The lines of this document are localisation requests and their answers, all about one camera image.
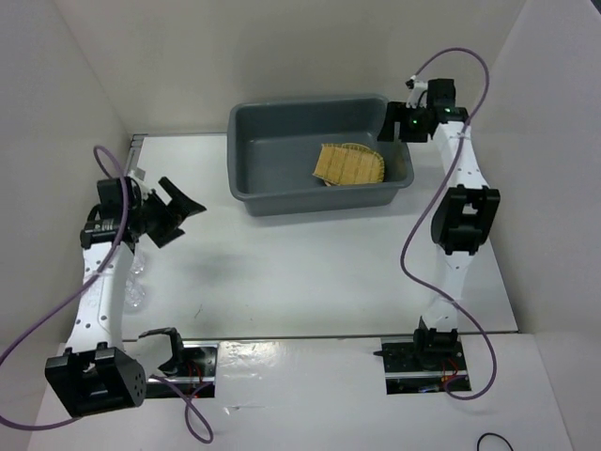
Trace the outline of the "woven bamboo basket tray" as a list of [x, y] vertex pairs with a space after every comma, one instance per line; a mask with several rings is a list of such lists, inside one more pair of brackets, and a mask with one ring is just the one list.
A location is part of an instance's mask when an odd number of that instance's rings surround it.
[[322, 144], [313, 176], [342, 186], [381, 183], [385, 175], [383, 157], [358, 143]]

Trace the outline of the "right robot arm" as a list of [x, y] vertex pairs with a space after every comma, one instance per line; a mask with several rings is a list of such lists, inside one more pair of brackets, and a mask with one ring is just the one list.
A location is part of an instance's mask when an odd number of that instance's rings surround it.
[[468, 268], [488, 239], [501, 195], [489, 186], [477, 163], [469, 113], [455, 104], [455, 82], [411, 77], [407, 86], [407, 101], [388, 103], [378, 141], [432, 141], [440, 154], [445, 182], [430, 226], [438, 251], [434, 286], [458, 302]]

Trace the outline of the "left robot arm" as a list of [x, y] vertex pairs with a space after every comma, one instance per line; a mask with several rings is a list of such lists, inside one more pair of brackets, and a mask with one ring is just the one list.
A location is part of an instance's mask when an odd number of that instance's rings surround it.
[[187, 218], [205, 211], [169, 178], [159, 184], [168, 202], [134, 175], [97, 183], [100, 201], [80, 233], [85, 290], [62, 355], [45, 366], [47, 382], [73, 418], [139, 407], [149, 377], [176, 375], [187, 364], [174, 327], [141, 333], [131, 354], [123, 346], [127, 284], [140, 238], [163, 248], [183, 235]]

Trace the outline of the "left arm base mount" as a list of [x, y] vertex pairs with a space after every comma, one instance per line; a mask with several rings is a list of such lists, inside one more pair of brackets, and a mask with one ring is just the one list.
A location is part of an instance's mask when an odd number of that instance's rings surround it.
[[182, 357], [173, 369], [158, 371], [184, 395], [214, 398], [219, 344], [216, 341], [184, 340]]

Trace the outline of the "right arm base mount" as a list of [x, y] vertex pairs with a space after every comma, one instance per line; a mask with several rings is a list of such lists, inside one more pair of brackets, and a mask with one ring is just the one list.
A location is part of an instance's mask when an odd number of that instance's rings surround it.
[[380, 339], [380, 350], [388, 395], [442, 393], [450, 383], [452, 392], [469, 392], [470, 377], [463, 347], [457, 341], [452, 350], [419, 353], [408, 336]]

